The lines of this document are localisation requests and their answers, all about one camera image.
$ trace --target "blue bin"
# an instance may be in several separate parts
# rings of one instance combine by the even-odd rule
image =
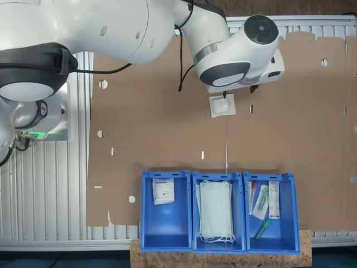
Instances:
[[[243,183],[240,173],[234,174],[203,174],[194,172],[193,180],[193,206],[194,206],[194,253],[218,253],[218,254],[245,254],[245,226],[244,226],[244,203]],[[234,243],[205,243],[201,240],[200,214],[196,197],[196,184],[204,180],[230,181],[232,183],[232,217],[235,241]]]
[[[262,175],[243,173],[244,202],[245,202],[245,229],[247,230],[248,253],[270,254],[300,254],[300,238],[297,216],[296,191],[294,176],[291,173]],[[270,225],[259,240],[254,237],[263,221],[249,215],[248,180],[257,182],[257,191],[253,200],[253,207],[257,202],[262,184],[269,185],[269,181],[278,181],[280,219],[271,219]],[[269,218],[269,209],[265,219]]]
[[[154,205],[153,178],[173,178],[173,203]],[[190,172],[144,171],[141,193],[141,251],[192,251]]]

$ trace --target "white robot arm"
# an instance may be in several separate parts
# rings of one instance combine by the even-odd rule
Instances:
[[[220,8],[192,0],[39,2],[0,6],[0,160],[15,129],[41,131],[40,122],[46,132],[55,127],[61,109],[47,98],[70,73],[81,72],[72,56],[81,51],[148,63],[165,51],[178,26],[210,93],[272,82],[284,72],[277,27],[264,16],[250,17],[231,36]],[[42,102],[51,116],[41,115]]]

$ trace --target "face mask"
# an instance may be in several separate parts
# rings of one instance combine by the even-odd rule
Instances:
[[[233,243],[231,184],[227,181],[204,181],[200,184],[200,199],[202,241]]]

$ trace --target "black cable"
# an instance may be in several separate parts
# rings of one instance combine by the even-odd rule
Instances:
[[[192,8],[191,8],[189,16],[187,17],[187,19],[185,20],[185,22],[181,26],[177,26],[176,25],[176,29],[184,27],[184,25],[190,20],[190,18],[192,16],[192,13],[194,12],[194,0],[191,1],[191,5],[192,5]]]
[[[7,155],[5,156],[4,160],[2,160],[2,162],[0,162],[0,167],[5,165],[5,163],[10,159],[11,154],[12,154],[12,148],[9,148],[9,151],[7,152]]]
[[[19,147],[16,146],[16,150],[17,150],[17,151],[20,151],[20,152],[25,152],[27,149],[28,149],[28,148],[21,149],[21,148],[19,148]]]
[[[129,63],[117,70],[112,71],[90,71],[90,70],[77,70],[71,69],[69,70],[70,73],[82,73],[82,74],[115,74],[122,70],[125,70],[127,67],[131,66],[132,64]],[[35,69],[35,70],[45,70],[45,71],[56,71],[60,72],[60,68],[49,68],[45,66],[36,66],[36,65],[28,65],[28,64],[0,64],[0,69],[4,68],[23,68],[23,69]]]
[[[181,28],[184,27],[184,25],[190,20],[192,14],[194,12],[194,0],[192,0],[191,5],[192,5],[192,7],[191,7],[190,14],[187,17],[187,19],[185,20],[185,22],[181,26],[175,25],[175,29],[177,29],[180,32],[180,86],[178,87],[178,92],[182,91],[182,83],[184,82],[184,78],[182,78],[182,72],[184,71],[184,67],[183,67],[183,63],[182,63],[182,43],[184,41],[183,41],[183,33],[182,33]]]
[[[115,74],[120,71],[125,70],[127,67],[131,66],[131,63],[128,63],[127,65],[117,69],[117,70],[112,70],[112,71],[88,71],[88,70],[71,70],[73,73],[82,73],[82,74]]]
[[[185,78],[186,78],[186,75],[189,73],[189,71],[190,71],[193,67],[195,67],[195,64],[192,65],[191,67],[189,67],[189,69],[186,71],[184,77],[182,78],[182,83],[184,82],[184,80],[185,80]]]
[[[356,12],[346,12],[346,13],[343,13],[342,15],[353,15],[353,16],[357,17]]]
[[[54,263],[51,264],[51,266],[49,266],[49,268],[55,267],[55,265],[57,264],[57,262],[60,260],[60,258],[63,257],[64,254],[66,254],[66,252],[63,252],[60,256],[58,256],[58,257],[55,259]]]
[[[178,27],[177,28],[178,31],[180,32],[180,86],[178,87],[178,92],[181,92],[182,90],[182,72],[183,72],[183,63],[182,63],[182,43],[183,43],[183,34],[182,34],[182,31],[181,31],[181,28]]]
[[[24,146],[24,148],[21,149],[21,148],[19,148],[19,147],[16,146],[16,150],[17,150],[17,151],[20,151],[20,152],[25,152],[25,151],[29,148],[29,146],[30,146],[30,138],[29,138],[29,137],[26,137],[26,138],[25,138],[25,146]]]

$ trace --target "brown cardboard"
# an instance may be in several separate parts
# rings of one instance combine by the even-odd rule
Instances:
[[[193,62],[184,44],[187,70]],[[96,70],[121,65],[95,56]],[[224,171],[226,118],[211,120],[208,93],[194,70],[181,93],[179,75],[180,42],[174,38],[151,64],[94,76],[87,225],[108,226],[108,211],[114,224],[138,224],[143,170]],[[106,89],[99,88],[102,79],[108,81]],[[104,131],[103,138],[97,136],[99,130]],[[128,202],[131,195],[136,198],[133,204]]]
[[[95,75],[87,225],[108,226],[108,211],[114,224],[137,224],[142,170],[224,172],[228,139],[230,171],[294,173],[300,221],[315,231],[356,230],[357,37],[346,52],[343,39],[295,32],[279,48],[284,77],[253,94],[233,91],[237,115],[228,119],[210,118],[209,95],[194,70],[177,91],[179,38],[153,63]],[[184,70],[191,64],[184,41]],[[122,65],[95,55],[96,70]],[[102,79],[107,89],[98,87]]]

